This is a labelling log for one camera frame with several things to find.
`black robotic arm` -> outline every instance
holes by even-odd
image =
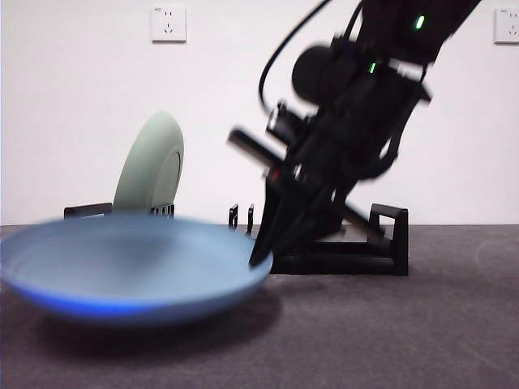
[[[321,2],[285,39],[262,74],[290,38],[330,0]],[[244,131],[229,141],[269,167],[264,216],[251,256],[251,266],[270,251],[284,254],[335,233],[344,219],[371,239],[383,231],[345,203],[357,182],[385,173],[397,158],[405,125],[416,104],[429,101],[422,85],[427,65],[465,21],[479,0],[363,0],[342,36],[330,46],[314,46],[296,61],[292,83],[296,93],[319,107],[300,118],[280,103],[271,112],[267,132],[286,144],[284,160]],[[362,27],[350,39],[362,10]],[[423,66],[420,80],[400,75],[397,61]],[[382,151],[388,145],[383,156]]]

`electrical outlet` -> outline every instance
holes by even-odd
[[[494,42],[519,44],[519,8],[495,10]]]
[[[186,7],[182,4],[152,8],[152,41],[186,41]]]

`blue plate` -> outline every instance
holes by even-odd
[[[222,312],[262,284],[254,242],[226,227],[152,216],[75,219],[2,243],[2,278],[31,303],[108,327],[181,324]]]

